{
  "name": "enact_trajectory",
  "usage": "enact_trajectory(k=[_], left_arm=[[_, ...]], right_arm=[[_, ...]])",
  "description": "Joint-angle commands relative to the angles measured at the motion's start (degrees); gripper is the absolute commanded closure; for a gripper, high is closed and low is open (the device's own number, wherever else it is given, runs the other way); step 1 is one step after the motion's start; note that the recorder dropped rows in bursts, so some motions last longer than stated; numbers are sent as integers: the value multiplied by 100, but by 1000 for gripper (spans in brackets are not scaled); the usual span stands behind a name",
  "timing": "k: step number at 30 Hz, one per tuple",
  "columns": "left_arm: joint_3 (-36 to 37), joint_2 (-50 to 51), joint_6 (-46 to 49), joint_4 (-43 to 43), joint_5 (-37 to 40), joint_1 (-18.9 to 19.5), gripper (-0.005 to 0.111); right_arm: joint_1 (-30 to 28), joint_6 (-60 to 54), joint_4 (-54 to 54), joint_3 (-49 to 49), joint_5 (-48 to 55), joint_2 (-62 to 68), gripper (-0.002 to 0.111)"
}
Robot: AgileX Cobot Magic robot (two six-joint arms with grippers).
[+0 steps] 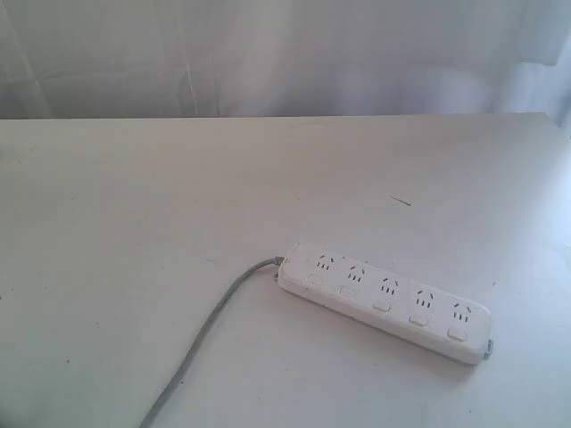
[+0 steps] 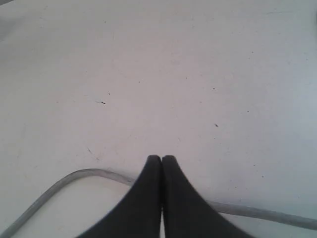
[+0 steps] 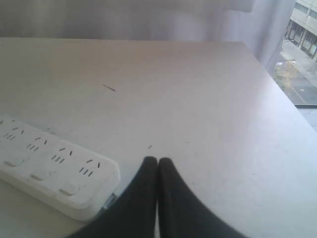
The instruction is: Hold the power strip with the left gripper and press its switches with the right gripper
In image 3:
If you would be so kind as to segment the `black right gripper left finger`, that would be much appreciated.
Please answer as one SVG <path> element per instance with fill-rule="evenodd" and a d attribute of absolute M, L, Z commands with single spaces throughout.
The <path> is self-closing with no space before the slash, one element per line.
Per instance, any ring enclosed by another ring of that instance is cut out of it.
<path fill-rule="evenodd" d="M 98 218 L 70 238 L 153 238 L 155 236 L 158 161 L 145 157 L 121 196 Z"/>

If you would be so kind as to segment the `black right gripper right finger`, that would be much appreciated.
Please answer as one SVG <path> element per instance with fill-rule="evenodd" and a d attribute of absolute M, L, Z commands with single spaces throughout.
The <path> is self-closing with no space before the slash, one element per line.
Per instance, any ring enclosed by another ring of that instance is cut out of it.
<path fill-rule="evenodd" d="M 162 238 L 244 238 L 190 190 L 170 158 L 158 164 L 158 220 Z"/>

